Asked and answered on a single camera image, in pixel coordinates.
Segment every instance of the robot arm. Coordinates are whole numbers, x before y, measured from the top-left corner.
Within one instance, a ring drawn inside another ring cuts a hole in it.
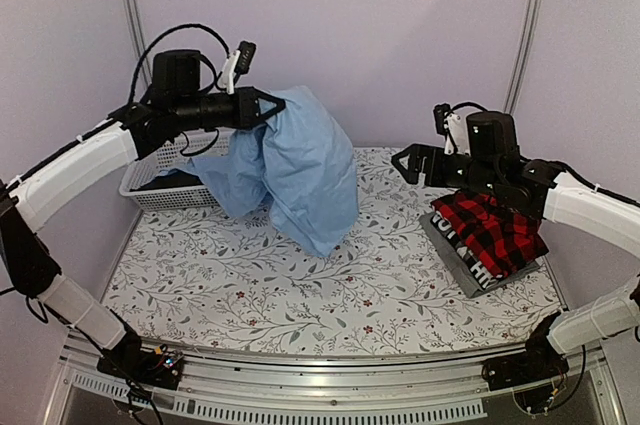
[[[255,50],[255,45],[248,45],[252,44],[242,42],[242,50],[233,54],[235,68],[226,67],[224,73],[234,76],[248,71]],[[200,52],[194,50],[156,55],[153,82],[142,103],[116,110],[24,178],[8,186],[0,183],[0,254],[15,290],[38,299],[95,343],[108,358],[103,371],[170,388],[177,387],[179,373],[175,372],[179,370],[171,370],[174,373],[168,377],[156,374],[150,382],[142,373],[148,368],[148,353],[141,351],[135,331],[65,276],[36,233],[82,191],[146,157],[167,140],[196,129],[251,129],[285,108],[284,100],[253,87],[203,93],[199,89],[201,61]],[[263,112],[260,102],[272,106]]]
[[[434,110],[436,129],[446,137],[444,149],[414,144],[393,157],[407,182],[417,184],[424,173],[427,186],[489,194],[505,207],[584,230],[640,258],[637,202],[589,186],[565,164],[522,158],[510,115],[482,111],[468,115],[464,123],[453,112],[448,104]],[[454,146],[456,137],[459,144]],[[487,379],[492,388],[503,388],[564,373],[566,353],[638,325],[640,279],[633,277],[593,303],[545,318],[521,356],[487,361]],[[514,371],[514,360],[519,370]]]

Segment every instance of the white wall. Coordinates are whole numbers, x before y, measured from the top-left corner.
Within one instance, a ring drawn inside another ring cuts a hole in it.
[[[526,0],[139,0],[147,41],[200,21],[258,51],[243,84],[308,85],[358,145],[435,140],[432,109],[473,99],[501,108]],[[167,40],[216,64],[201,32]]]
[[[121,0],[0,1],[0,177],[7,181],[122,105],[135,62]],[[94,294],[135,213],[117,194],[120,175],[71,202],[41,234],[64,271]],[[37,322],[24,297],[0,299],[0,422],[38,423],[64,336],[60,325]]]
[[[525,156],[556,158],[585,177],[640,198],[640,0],[543,0],[516,110]],[[543,236],[573,305],[639,271],[638,260],[569,228]],[[605,343],[629,423],[640,423],[640,344]]]

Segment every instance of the black cable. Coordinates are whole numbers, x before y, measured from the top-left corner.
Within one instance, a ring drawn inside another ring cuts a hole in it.
[[[587,180],[586,178],[584,178],[582,175],[580,175],[578,172],[576,172],[573,168],[571,168],[570,165],[564,163],[564,162],[560,162],[560,161],[553,161],[551,163],[555,163],[556,165],[560,165],[565,172],[569,172],[573,178],[575,178],[577,181],[579,181],[582,185],[584,185],[587,188],[590,188],[591,190],[596,190],[596,186],[591,183],[589,180]],[[602,193],[603,195],[607,195],[610,198],[613,198],[614,200],[618,200],[622,203],[626,203],[628,205],[633,205],[634,207],[639,207],[640,208],[640,202],[637,202],[636,200],[629,198],[629,197],[625,197],[624,195],[621,195],[619,193],[616,192],[612,192],[611,190],[607,190],[606,188],[597,188],[597,192],[598,193]]]
[[[456,110],[460,110],[461,108],[467,108],[467,107],[472,107],[475,108],[477,110],[480,110],[482,112],[486,112],[487,109],[484,108],[482,105],[475,103],[475,102],[462,102],[459,103],[457,105],[455,105],[451,110],[449,110],[449,112],[444,116],[444,120],[447,119],[447,117],[449,117],[449,115],[453,114],[453,112],[455,112]],[[453,136],[451,135],[451,131],[449,130],[449,128],[447,127],[447,138],[449,139],[449,141],[451,142],[451,145],[453,146],[453,153],[458,153],[458,145],[456,144],[455,140],[453,139]]]
[[[234,84],[234,85],[237,85],[237,84],[238,84],[238,80],[240,80],[240,77],[241,77],[241,76],[242,76],[242,75],[236,75],[235,77],[233,77],[233,84]],[[226,89],[226,88],[221,87],[220,85],[218,85],[218,80],[217,80],[217,79],[216,79],[215,86],[216,86],[216,90],[218,90],[219,92],[225,92],[225,93],[227,92],[227,89]]]
[[[40,320],[42,323],[44,323],[45,325],[47,323],[49,323],[49,317],[47,317],[47,311],[44,309],[44,306],[42,305],[42,302],[40,302],[38,300],[38,306],[40,307],[40,311],[42,312],[42,315],[38,315],[38,313],[31,307],[31,302],[30,302],[30,298],[29,297],[24,297],[25,302],[27,304],[27,308],[29,309],[29,311],[31,312],[31,314],[36,317],[38,320]]]
[[[211,143],[209,143],[204,148],[201,148],[200,150],[196,150],[195,152],[185,152],[185,150],[189,148],[191,143],[189,142],[189,137],[187,136],[186,133],[183,132],[182,135],[184,135],[184,138],[187,140],[187,144],[184,146],[182,150],[180,150],[180,155],[182,155],[183,157],[196,157],[198,155],[202,155],[205,152],[208,152],[213,148],[213,146],[218,142],[218,138],[220,138],[220,130],[216,128],[216,136],[213,140],[211,140]]]
[[[486,112],[487,109],[484,108],[482,105],[480,105],[479,103],[475,103],[475,102],[462,102],[457,104],[456,106],[454,106],[449,113],[447,114],[447,116],[451,115],[453,112],[455,112],[456,110],[460,110],[461,108],[467,108],[467,107],[472,107],[475,108],[477,110],[480,110],[481,112]]]
[[[216,83],[218,83],[218,78],[220,78],[220,75],[222,75],[222,72],[220,72],[220,75],[219,75],[218,71],[216,70],[216,67],[213,65],[213,63],[211,63],[211,60],[209,60],[203,54],[200,54],[200,61],[204,63],[209,70],[211,70],[211,73],[213,75],[213,81],[209,85],[204,87],[202,90],[198,91],[198,95],[206,95],[213,89]]]
[[[1,297],[2,295],[6,295],[7,293],[11,293],[11,292],[15,292],[15,291],[16,291],[16,287],[9,287],[9,288],[6,288],[6,289],[4,289],[4,290],[2,290],[2,291],[0,292],[0,297]]]
[[[135,98],[135,95],[136,95],[136,85],[138,84],[138,77],[140,75],[140,70],[142,70],[142,65],[144,64],[144,61],[147,59],[147,56],[149,55],[149,53],[151,53],[151,50],[153,49],[153,47],[155,47],[167,35],[171,35],[172,33],[177,32],[178,30],[185,30],[188,28],[197,28],[199,30],[204,30],[209,35],[212,35],[216,40],[218,40],[220,45],[222,45],[222,48],[224,49],[226,55],[229,56],[229,46],[224,41],[224,39],[218,34],[218,32],[216,32],[212,28],[209,28],[206,25],[202,25],[200,23],[183,23],[182,25],[172,27],[164,31],[160,35],[158,35],[158,37],[153,42],[151,42],[151,44],[145,49],[142,55],[140,55],[140,58],[138,59],[138,63],[136,63],[136,68],[133,72],[133,78],[131,80],[131,88],[129,89],[129,97],[127,99],[127,104],[133,103],[133,99]]]
[[[102,350],[102,347],[100,347],[100,345],[98,345],[95,342],[95,340],[93,340],[89,335],[87,335],[85,332],[83,332],[79,328],[75,328],[74,330],[77,330],[82,335],[84,335],[84,338],[86,338],[87,341],[91,345],[93,345],[93,347],[96,350],[98,350],[100,355],[102,355],[104,358],[106,358],[107,361],[116,370],[118,370],[118,372],[120,372],[124,376],[125,382],[129,386],[129,393],[127,394],[127,399],[129,401],[129,407],[130,407],[131,416],[133,417],[133,419],[136,422],[138,422],[139,424],[141,424],[141,425],[146,425],[142,420],[140,420],[138,417],[136,417],[136,413],[138,413],[138,412],[133,412],[131,410],[131,408],[133,407],[132,392],[135,392],[137,394],[137,398],[142,398],[143,400],[146,400],[147,402],[149,402],[149,405],[151,405],[151,408],[153,409],[153,412],[156,415],[156,420],[158,421],[158,425],[164,425],[164,421],[162,420],[162,416],[160,415],[160,412],[158,411],[158,407],[156,407],[156,404],[153,402],[153,398],[151,397],[151,393],[149,393],[147,390],[145,390],[144,387],[142,385],[140,385],[140,383],[138,383],[138,381],[136,381],[134,378],[131,377],[131,375],[129,375],[127,372],[125,372],[120,367],[120,365],[118,365],[114,360],[111,359],[111,357],[109,357],[108,354],[104,353],[104,351]]]
[[[510,185],[507,177],[502,173],[502,168],[500,168],[500,158],[500,155],[493,157],[493,170],[496,172],[496,175],[498,175],[498,178],[503,185]]]
[[[557,410],[560,407],[563,407],[564,405],[566,405],[569,402],[569,400],[571,400],[573,398],[573,396],[576,394],[576,392],[580,388],[580,384],[582,383],[582,379],[584,378],[584,372],[585,372],[586,369],[587,369],[587,349],[583,345],[582,346],[582,368],[580,369],[580,376],[578,377],[578,381],[576,382],[576,386],[573,387],[573,390],[571,390],[571,393],[567,396],[567,398],[564,399],[563,402],[557,404],[556,406],[551,405],[551,407],[549,407],[549,412],[551,412],[553,410]]]

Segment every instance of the wire basket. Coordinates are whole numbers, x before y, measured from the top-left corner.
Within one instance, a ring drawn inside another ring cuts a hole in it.
[[[232,131],[221,131],[218,141],[205,155],[226,155],[229,151],[229,137],[232,133]],[[187,151],[207,146],[215,136],[215,132],[189,135],[190,145]],[[148,157],[129,165],[124,177],[122,177],[122,182],[120,182],[120,194],[132,199],[144,211],[216,205],[218,202],[204,185],[135,191],[157,177],[161,171],[171,170],[176,165],[187,162],[189,158],[180,155],[180,151],[186,145],[187,141],[184,137],[176,138],[174,143],[166,143]]]

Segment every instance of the red plaid shirt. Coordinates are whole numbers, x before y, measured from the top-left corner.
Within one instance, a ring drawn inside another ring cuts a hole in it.
[[[459,190],[431,202],[494,277],[505,278],[549,252],[540,221],[498,205],[495,198]]]

